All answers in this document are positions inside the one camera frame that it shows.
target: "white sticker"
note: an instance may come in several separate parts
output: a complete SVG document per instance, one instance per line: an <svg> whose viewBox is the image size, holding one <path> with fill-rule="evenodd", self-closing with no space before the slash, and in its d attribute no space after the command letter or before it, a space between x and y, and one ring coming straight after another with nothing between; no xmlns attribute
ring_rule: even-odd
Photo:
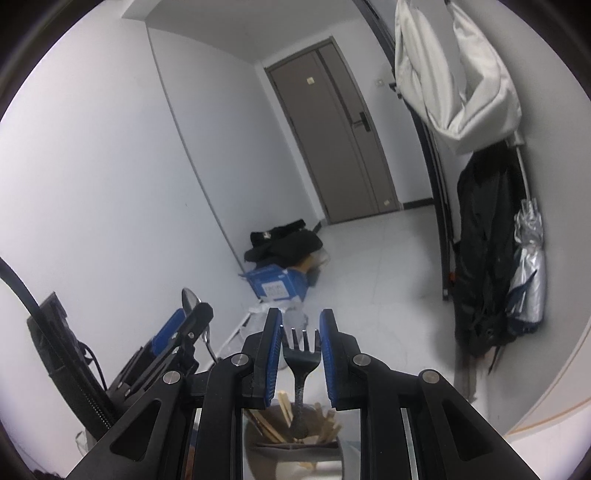
<svg viewBox="0 0 591 480"><path fill-rule="evenodd" d="M261 287L265 291L265 297L271 300L285 299L290 296L285 284L280 280L263 283Z"/></svg>

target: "door handle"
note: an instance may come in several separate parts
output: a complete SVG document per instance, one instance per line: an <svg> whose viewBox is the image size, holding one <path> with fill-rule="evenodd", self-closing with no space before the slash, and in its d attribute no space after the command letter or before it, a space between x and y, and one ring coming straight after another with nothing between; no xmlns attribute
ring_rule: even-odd
<svg viewBox="0 0 591 480"><path fill-rule="evenodd" d="M365 127L365 131L366 132L371 132L371 127L369 126L369 121L367 116L365 115L365 112L359 112L359 117L361 120L357 120L356 122L353 122L351 124L352 127L359 127L360 125L363 125Z"/></svg>

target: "brown door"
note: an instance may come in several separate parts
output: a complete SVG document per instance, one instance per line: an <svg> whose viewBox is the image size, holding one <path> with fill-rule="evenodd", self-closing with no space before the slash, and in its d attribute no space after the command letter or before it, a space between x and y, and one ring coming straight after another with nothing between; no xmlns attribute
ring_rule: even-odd
<svg viewBox="0 0 591 480"><path fill-rule="evenodd" d="M399 208L373 123L332 42L269 69L331 223Z"/></svg>

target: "black fork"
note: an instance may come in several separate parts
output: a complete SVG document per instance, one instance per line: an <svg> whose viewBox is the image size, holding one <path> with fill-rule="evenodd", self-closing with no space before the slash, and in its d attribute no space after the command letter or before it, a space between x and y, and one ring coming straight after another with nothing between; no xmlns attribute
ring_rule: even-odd
<svg viewBox="0 0 591 480"><path fill-rule="evenodd" d="M308 427L302 418L304 409L304 383L306 377L313 372L320 364L322 353L320 351L320 332L314 332L314 351L310 352L310 344L308 343L308 332L302 330L304 337L304 349L300 350L300 344L297 341L296 329L291 329L294 346L290 348L287 341L287 334L283 325L281 325L281 341L283 342L283 358L285 363L291 368L295 379L295 402L293 414L294 418L291 421L290 433L295 439L302 439L308 436Z"/></svg>

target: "ceiling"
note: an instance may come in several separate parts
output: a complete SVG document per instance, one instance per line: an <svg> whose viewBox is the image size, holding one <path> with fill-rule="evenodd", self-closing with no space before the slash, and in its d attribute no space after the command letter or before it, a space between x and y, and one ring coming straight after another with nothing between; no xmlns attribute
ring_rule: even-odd
<svg viewBox="0 0 591 480"><path fill-rule="evenodd" d="M352 0L162 0L146 22L253 62L359 17Z"/></svg>

